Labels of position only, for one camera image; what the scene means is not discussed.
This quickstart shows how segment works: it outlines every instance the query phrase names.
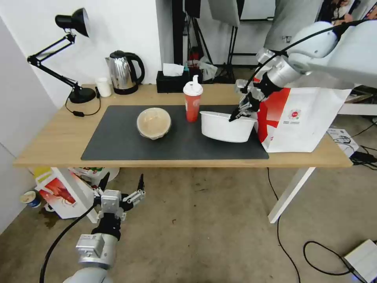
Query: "concrete floor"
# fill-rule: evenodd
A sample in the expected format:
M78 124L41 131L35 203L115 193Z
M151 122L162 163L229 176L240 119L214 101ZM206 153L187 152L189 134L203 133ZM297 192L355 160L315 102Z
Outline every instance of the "concrete floor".
M335 121L351 135L369 124L352 116ZM377 128L356 141L377 148ZM266 169L122 169L108 188L132 192L141 173L147 196L123 223L110 271L114 282L296 282L278 246L276 225L267 219L276 201ZM271 169L278 195L294 173ZM287 208L280 237L302 282L353 282L351 276L312 269L302 246L316 240L345 254L365 239L377 239L376 181L376 173L366 167L318 169ZM47 249L70 222L26 208L0 236L0 282L37 282ZM64 236L51 256L46 282L61 283L79 269L75 244L92 228L85 218ZM324 269L343 270L333 255L317 247L308 253Z

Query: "table leg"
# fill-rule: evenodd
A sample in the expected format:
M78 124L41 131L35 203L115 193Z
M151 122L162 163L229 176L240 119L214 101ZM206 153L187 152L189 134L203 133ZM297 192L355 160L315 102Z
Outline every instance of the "table leg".
M293 200L295 195L301 189L302 185L306 182L306 180L310 177L312 172L314 171L315 167L309 168L300 168L297 173L294 175L291 183L285 189L283 194L280 196L278 202L275 204L274 208L271 210L270 214L268 215L268 219L270 223L275 223L283 211L286 209L288 204Z
M82 203L85 207L85 211L87 211L93 205L94 195L88 198L88 196L85 195L85 193L77 184L77 182L71 175L71 172L67 168L52 167L51 169L58 176L63 185L67 188L71 196L79 203ZM94 209L92 209L87 216L92 223L97 223L98 214Z

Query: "table top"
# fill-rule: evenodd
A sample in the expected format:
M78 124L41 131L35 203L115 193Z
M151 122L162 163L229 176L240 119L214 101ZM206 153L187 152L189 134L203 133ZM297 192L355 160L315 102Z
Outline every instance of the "table top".
M204 85L203 105L236 105L234 85ZM349 158L325 135L312 153L269 153L270 158L251 160L81 160L90 138L109 105L184 105L180 93L159 94L156 85L141 85L130 95L101 98L101 109L93 116L76 117L62 107L15 160L22 167L350 167ZM71 110L92 113L94 99L82 105L68 103Z

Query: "kettle handle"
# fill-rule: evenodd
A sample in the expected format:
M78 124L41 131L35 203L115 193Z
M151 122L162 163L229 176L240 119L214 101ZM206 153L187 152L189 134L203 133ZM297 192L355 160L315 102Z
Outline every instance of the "kettle handle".
M135 74L134 75L135 83L137 85L141 84L141 82L143 81L144 76L145 76L145 69L144 69L143 61L140 59L139 56L137 56L136 54L131 53L131 52L125 52L125 57L127 58L127 61L130 64L131 72L133 71L134 74ZM136 61L139 64L139 67L140 67L140 70L141 70L141 75L138 78L136 78L135 67L134 67L132 61Z

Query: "lamp shade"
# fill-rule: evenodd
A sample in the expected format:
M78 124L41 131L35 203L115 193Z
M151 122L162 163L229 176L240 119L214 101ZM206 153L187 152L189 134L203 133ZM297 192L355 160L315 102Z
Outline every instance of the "lamp shade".
M78 33L89 37L89 18L85 8L76 10L72 16L57 15L55 22L62 29L75 29Z

